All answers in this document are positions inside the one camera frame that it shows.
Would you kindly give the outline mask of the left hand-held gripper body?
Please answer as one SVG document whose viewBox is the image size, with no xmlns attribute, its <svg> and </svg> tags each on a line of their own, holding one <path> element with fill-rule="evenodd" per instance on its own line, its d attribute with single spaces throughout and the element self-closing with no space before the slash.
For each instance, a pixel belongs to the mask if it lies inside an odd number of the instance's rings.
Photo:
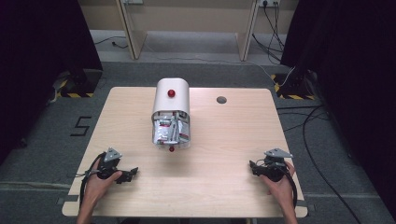
<svg viewBox="0 0 396 224">
<path fill-rule="evenodd" d="M 99 161 L 96 173 L 97 176 L 100 179 L 108 179 L 115 174 L 118 171 L 117 165 L 120 162 L 121 157 L 121 153 L 113 147 L 110 147 Z"/>
</svg>

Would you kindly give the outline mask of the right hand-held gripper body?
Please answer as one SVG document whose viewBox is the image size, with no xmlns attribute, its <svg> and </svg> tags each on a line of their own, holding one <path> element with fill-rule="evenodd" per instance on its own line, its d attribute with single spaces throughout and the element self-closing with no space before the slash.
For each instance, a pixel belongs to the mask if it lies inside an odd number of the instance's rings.
<svg viewBox="0 0 396 224">
<path fill-rule="evenodd" d="M 274 148 L 264 152 L 263 171 L 266 176 L 273 182 L 278 182 L 284 175 L 289 174 L 289 168 L 285 162 L 286 158 L 292 158 L 289 152 L 280 148 Z"/>
</svg>

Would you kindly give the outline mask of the person's right hand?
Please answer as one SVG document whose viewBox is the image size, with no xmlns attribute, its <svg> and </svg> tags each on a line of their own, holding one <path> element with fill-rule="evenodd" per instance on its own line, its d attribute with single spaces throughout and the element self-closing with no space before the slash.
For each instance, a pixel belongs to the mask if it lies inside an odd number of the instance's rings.
<svg viewBox="0 0 396 224">
<path fill-rule="evenodd" d="M 286 162 L 286 165 L 288 167 L 289 174 L 283 175 L 282 179 L 277 182 L 270 180 L 265 175 L 260 175 L 260 179 L 268 188 L 268 193 L 272 194 L 276 198 L 280 207 L 284 211 L 287 209 L 294 210 L 293 189 L 289 181 L 289 176 L 294 175 L 295 169 L 289 162 Z"/>
</svg>

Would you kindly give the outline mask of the person's left hand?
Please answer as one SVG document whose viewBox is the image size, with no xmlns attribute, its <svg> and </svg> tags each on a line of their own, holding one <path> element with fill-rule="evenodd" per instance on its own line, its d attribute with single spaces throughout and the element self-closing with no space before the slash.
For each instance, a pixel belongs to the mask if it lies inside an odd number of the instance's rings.
<svg viewBox="0 0 396 224">
<path fill-rule="evenodd" d="M 91 175 L 85 188 L 82 205 L 96 205 L 121 175 L 121 171 L 117 171 L 107 179 L 101 179 L 97 174 Z"/>
</svg>

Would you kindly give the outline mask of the light wooden table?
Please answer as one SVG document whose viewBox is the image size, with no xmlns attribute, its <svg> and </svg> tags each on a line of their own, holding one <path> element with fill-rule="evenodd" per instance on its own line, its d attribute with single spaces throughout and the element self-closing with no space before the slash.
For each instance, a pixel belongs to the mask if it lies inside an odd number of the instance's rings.
<svg viewBox="0 0 396 224">
<path fill-rule="evenodd" d="M 191 144 L 170 151 L 152 143 L 153 87 L 115 87 L 81 159 L 83 174 L 114 147 L 119 167 L 138 173 L 113 185 L 94 210 L 101 217 L 278 217 L 281 212 L 249 162 L 287 149 L 267 89 L 192 88 Z M 217 98 L 227 98 L 219 104 Z"/>
</svg>

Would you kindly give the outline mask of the stand base with striped tape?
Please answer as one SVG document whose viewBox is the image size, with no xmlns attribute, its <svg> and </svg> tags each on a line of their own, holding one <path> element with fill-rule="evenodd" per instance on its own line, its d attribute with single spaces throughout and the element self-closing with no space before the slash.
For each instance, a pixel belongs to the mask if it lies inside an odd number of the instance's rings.
<svg viewBox="0 0 396 224">
<path fill-rule="evenodd" d="M 84 69 L 81 76 L 62 72 L 53 84 L 57 97 L 91 98 L 103 72 L 96 69 Z"/>
<path fill-rule="evenodd" d="M 281 99 L 314 100 L 314 91 L 304 76 L 294 77 L 291 72 L 271 75 L 276 96 Z"/>
</svg>

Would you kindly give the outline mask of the black curtain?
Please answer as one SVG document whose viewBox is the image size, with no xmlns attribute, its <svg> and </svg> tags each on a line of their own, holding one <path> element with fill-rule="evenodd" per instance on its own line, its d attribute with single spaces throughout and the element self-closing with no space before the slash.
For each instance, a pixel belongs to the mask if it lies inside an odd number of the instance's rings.
<svg viewBox="0 0 396 224">
<path fill-rule="evenodd" d="M 102 68 L 78 0 L 0 0 L 0 164 L 62 72 Z"/>
<path fill-rule="evenodd" d="M 396 218 L 396 0 L 299 0 L 281 62 L 317 73 L 349 150 Z"/>
</svg>

